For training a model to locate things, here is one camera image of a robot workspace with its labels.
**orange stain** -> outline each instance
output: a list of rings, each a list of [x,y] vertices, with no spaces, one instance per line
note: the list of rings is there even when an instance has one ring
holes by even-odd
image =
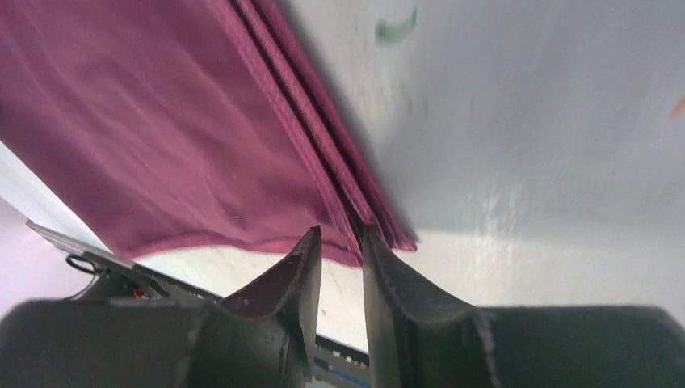
[[[683,112],[685,112],[685,96],[683,96],[680,99],[680,101],[678,101],[678,105],[676,105],[675,108],[673,108],[673,112],[670,114],[670,117],[672,119],[677,119],[678,117],[680,117],[680,115],[683,114]]]

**wire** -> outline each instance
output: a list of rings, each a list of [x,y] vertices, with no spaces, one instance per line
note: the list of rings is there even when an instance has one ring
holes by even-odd
[[[85,268],[82,265],[76,264],[75,263],[76,261],[80,261],[82,263],[88,263],[91,265],[92,269]],[[74,295],[71,295],[69,297],[62,298],[63,301],[72,301],[73,299],[76,299],[77,297],[81,297],[95,283],[95,281],[98,279],[98,275],[102,274],[102,271],[100,269],[98,269],[95,266],[95,263],[93,263],[92,261],[90,261],[88,259],[84,259],[81,256],[77,256],[77,255],[67,255],[65,258],[65,262],[71,268],[73,268],[77,271],[80,271],[80,272],[90,274],[93,276],[90,279],[90,282],[88,283],[88,285],[86,285],[86,287],[81,289],[81,291],[78,291],[77,293],[75,293]]]

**maroon cloth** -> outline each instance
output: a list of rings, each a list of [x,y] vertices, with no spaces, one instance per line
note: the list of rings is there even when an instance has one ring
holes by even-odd
[[[0,141],[123,258],[415,249],[267,0],[0,1]]]

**burgundy towel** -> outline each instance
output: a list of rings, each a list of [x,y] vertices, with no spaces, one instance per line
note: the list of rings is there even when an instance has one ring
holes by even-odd
[[[0,141],[123,258],[415,249],[271,1],[2,0]]]

